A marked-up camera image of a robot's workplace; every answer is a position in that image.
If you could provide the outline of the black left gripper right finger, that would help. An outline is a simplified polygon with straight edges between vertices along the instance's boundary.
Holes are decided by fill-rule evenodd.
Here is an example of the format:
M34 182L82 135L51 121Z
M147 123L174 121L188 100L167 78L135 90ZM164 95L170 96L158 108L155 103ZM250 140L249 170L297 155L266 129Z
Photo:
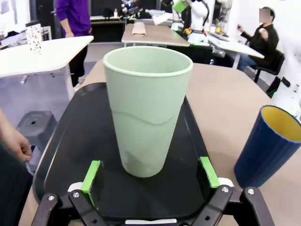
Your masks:
M275 223L257 187L238 190L222 185L208 157L198 159L196 174L204 204L193 226L216 226L223 215L233 216L239 226L273 226Z

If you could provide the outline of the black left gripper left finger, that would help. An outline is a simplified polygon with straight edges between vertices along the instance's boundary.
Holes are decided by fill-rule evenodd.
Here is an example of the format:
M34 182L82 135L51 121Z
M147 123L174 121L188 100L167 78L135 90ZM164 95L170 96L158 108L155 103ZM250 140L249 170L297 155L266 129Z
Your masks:
M33 226L67 226L80 220L85 226L104 226L106 222L98 212L101 190L104 186L102 161L92 161L80 189L63 196L45 194L32 221Z

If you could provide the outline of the person's bare hand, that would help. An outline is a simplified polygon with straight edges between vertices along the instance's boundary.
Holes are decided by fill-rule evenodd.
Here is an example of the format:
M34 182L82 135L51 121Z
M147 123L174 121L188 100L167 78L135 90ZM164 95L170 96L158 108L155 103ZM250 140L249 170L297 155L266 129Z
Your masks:
M31 145L16 128L8 121L3 111L0 111L0 139L5 147L24 162L32 158Z

